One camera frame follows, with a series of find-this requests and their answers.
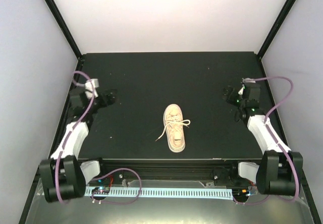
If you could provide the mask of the beige sneaker shoe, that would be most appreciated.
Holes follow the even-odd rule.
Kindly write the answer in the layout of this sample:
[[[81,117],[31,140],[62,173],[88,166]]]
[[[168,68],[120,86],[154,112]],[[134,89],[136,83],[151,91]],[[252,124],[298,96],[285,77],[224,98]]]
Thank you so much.
[[[163,121],[171,117],[177,117],[180,121],[183,120],[181,108],[177,104],[171,104],[165,109]],[[169,125],[166,130],[166,136],[169,149],[172,152],[179,153],[184,150],[185,137],[183,126]]]

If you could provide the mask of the white shoelace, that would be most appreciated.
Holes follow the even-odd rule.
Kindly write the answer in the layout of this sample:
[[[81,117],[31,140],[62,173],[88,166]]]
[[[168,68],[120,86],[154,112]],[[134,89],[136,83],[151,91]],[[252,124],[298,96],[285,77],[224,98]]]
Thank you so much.
[[[180,121],[179,118],[177,118],[177,117],[171,117],[171,118],[164,120],[164,130],[163,130],[162,134],[156,139],[156,141],[158,141],[165,134],[167,127],[171,124],[173,124],[174,126],[189,127],[189,125],[191,124],[191,121],[190,120],[181,120]]]

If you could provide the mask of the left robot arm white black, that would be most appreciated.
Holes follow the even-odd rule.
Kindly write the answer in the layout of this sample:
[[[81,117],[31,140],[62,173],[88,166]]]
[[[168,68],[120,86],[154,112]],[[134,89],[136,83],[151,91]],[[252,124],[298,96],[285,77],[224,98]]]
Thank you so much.
[[[98,89],[95,97],[84,88],[69,92],[70,106],[64,136],[50,158],[39,164],[43,193],[48,203],[83,197],[86,185],[92,179],[97,183],[107,180],[109,172],[100,166],[99,158],[80,163],[78,156],[98,110],[114,104],[116,100],[116,89]]]

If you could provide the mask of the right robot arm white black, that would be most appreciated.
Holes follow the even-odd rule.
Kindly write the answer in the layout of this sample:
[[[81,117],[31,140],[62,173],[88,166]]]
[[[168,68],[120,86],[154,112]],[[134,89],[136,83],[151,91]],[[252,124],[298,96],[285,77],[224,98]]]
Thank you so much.
[[[255,81],[243,82],[240,89],[227,86],[223,90],[223,99],[237,108],[235,120],[244,123],[262,152],[260,164],[240,162],[230,171],[230,181],[242,185],[250,180],[261,194],[296,198],[300,192],[303,157],[292,151],[274,130],[260,107],[260,92],[261,86]]]

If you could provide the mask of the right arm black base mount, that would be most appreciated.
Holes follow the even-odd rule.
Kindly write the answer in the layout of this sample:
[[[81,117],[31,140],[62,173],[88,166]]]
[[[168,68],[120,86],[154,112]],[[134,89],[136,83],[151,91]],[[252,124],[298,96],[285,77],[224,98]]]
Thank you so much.
[[[240,177],[236,168],[216,167],[212,170],[211,175],[216,185],[234,187],[256,186],[255,182]]]

